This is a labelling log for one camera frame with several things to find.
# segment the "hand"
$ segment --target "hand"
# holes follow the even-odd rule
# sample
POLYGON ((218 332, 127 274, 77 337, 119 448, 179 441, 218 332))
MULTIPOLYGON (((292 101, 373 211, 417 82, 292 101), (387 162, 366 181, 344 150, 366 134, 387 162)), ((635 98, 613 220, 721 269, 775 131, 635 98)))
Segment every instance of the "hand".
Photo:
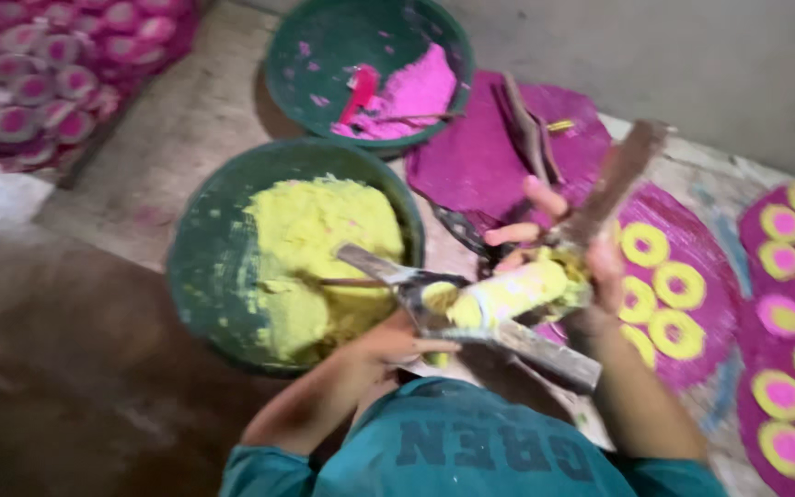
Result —
POLYGON ((397 365, 411 363, 426 352, 458 352, 462 348, 454 341, 416 338, 415 330, 410 315, 399 310, 345 349, 354 355, 354 360, 397 365))
MULTIPOLYGON (((533 206, 547 214, 555 222, 569 212, 569 204, 548 185, 536 176, 527 176, 523 181, 523 192, 533 206)), ((586 263, 593 276, 595 290, 594 305, 566 317, 564 324, 568 333, 580 333, 593 337, 609 330, 616 330, 619 322, 618 310, 623 298, 622 276, 624 263, 618 254, 618 247, 611 239, 611 226, 591 241, 586 263)), ((543 228, 536 223, 518 223, 484 233, 484 240, 490 245, 502 243, 530 243, 542 236, 543 228)), ((526 262, 528 250, 519 248, 508 254, 495 266, 497 272, 510 271, 526 262)))

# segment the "finger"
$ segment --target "finger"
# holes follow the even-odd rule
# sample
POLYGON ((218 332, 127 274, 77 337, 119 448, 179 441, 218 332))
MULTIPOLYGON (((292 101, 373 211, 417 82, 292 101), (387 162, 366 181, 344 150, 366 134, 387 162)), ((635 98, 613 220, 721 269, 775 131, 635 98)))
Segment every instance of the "finger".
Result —
POLYGON ((569 212, 566 198, 542 183, 536 176, 527 176, 523 180, 523 193, 536 209, 548 214, 552 220, 559 220, 569 212))
POLYGON ((515 249, 514 252, 507 254, 499 261, 499 264, 495 265, 493 272, 506 272, 523 266, 526 262, 524 254, 525 250, 523 248, 515 249))
POLYGON ((535 242, 542 234, 536 223, 517 223, 483 233, 483 241, 492 247, 507 242, 535 242))
POLYGON ((587 262, 601 305, 607 311, 617 312, 624 294, 624 261, 618 253, 618 247, 609 236, 599 236, 591 242, 587 262))
POLYGON ((413 341, 414 354, 424 354, 426 352, 458 352, 459 350, 462 350, 462 345, 455 341, 426 339, 416 339, 413 341))

